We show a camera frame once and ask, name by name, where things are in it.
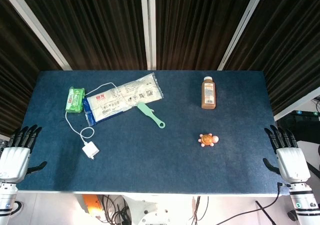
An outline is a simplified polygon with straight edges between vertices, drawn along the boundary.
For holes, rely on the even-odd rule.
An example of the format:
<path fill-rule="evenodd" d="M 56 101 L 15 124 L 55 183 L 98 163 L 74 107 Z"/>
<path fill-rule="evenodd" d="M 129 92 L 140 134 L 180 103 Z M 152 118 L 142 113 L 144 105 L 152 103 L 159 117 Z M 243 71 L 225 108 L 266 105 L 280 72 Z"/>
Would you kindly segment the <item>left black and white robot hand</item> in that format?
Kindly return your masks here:
<path fill-rule="evenodd" d="M 26 175 L 42 170 L 47 161 L 29 167 L 37 137 L 42 127 L 33 125 L 17 128 L 10 136 L 0 156 L 0 181 L 2 183 L 20 183 Z"/>

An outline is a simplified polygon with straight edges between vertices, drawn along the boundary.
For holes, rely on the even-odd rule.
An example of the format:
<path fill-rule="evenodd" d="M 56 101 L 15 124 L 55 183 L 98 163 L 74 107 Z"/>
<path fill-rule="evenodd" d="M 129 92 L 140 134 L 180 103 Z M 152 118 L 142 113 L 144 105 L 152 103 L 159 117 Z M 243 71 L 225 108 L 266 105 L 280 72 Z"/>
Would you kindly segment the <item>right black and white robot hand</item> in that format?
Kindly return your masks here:
<path fill-rule="evenodd" d="M 311 177 L 302 149 L 294 134 L 288 130 L 271 125 L 264 129 L 268 135 L 278 166 L 273 166 L 267 158 L 262 161 L 267 169 L 282 177 L 289 184 L 305 183 Z"/>

